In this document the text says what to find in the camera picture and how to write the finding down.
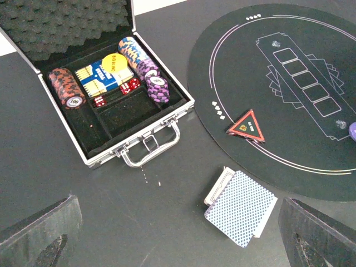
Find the red triangular all-in marker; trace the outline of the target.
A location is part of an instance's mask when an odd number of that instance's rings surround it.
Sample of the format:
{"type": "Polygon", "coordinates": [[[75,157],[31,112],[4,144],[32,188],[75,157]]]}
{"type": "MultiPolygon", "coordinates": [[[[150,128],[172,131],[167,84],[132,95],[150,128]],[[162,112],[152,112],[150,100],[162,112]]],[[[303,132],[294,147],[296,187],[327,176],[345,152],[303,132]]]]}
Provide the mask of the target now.
{"type": "Polygon", "coordinates": [[[226,134],[265,143],[265,137],[261,131],[253,109],[240,117],[238,121],[226,131],[226,134]]]}

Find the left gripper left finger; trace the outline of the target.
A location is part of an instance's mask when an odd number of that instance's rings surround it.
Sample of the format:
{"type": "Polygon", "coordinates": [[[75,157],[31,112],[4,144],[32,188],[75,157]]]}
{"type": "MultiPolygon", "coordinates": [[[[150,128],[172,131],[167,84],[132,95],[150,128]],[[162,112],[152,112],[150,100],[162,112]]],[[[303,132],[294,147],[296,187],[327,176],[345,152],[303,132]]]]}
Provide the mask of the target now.
{"type": "Polygon", "coordinates": [[[1,231],[1,266],[70,266],[83,218],[70,195],[1,231]]]}

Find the blue patterned card deck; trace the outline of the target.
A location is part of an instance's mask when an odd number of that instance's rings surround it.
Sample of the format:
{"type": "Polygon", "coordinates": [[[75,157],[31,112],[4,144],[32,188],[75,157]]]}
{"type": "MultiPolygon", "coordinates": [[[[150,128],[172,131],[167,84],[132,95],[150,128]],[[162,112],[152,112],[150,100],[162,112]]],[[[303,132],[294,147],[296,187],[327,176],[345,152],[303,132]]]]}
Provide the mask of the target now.
{"type": "Polygon", "coordinates": [[[278,198],[242,171],[236,171],[204,217],[245,248],[259,238],[278,198]]]}

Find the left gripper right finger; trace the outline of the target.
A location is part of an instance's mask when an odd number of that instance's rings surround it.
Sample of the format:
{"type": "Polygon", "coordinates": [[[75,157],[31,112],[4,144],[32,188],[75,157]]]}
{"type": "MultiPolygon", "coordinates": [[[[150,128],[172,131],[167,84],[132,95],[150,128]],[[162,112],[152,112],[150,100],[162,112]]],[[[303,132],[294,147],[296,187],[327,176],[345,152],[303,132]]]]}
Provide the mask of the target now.
{"type": "Polygon", "coordinates": [[[278,224],[290,266],[355,266],[355,230],[332,217],[286,197],[278,224]]]}

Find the purple small blind button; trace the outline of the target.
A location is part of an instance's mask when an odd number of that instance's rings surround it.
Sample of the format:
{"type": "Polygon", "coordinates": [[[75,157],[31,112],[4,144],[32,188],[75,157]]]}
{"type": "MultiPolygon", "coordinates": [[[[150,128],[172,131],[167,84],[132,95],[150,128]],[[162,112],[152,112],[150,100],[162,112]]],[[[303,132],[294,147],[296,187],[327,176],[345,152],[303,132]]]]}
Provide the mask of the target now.
{"type": "Polygon", "coordinates": [[[356,141],[356,122],[353,122],[348,127],[349,136],[353,141],[356,141]]]}

